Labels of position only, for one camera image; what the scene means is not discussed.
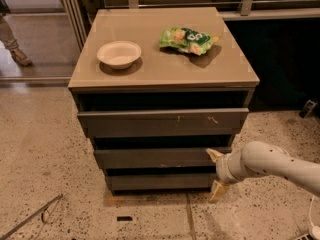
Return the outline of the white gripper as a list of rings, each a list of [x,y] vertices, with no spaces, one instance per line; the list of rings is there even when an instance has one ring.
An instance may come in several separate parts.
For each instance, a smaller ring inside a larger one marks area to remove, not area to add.
[[[247,169],[242,161],[241,152],[223,153],[207,148],[207,154],[213,163],[216,163],[216,174],[218,179],[215,180],[211,187],[209,202],[218,202],[229,190],[229,184],[235,184],[243,181],[247,176]]]

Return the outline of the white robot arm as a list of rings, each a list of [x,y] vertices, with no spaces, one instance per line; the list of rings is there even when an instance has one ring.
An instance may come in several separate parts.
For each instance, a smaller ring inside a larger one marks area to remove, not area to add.
[[[218,202],[230,185],[264,176],[284,178],[320,196],[320,165],[293,158],[278,146],[252,141],[233,153],[222,154],[210,148],[206,152],[216,166],[217,175],[211,187],[210,203]]]

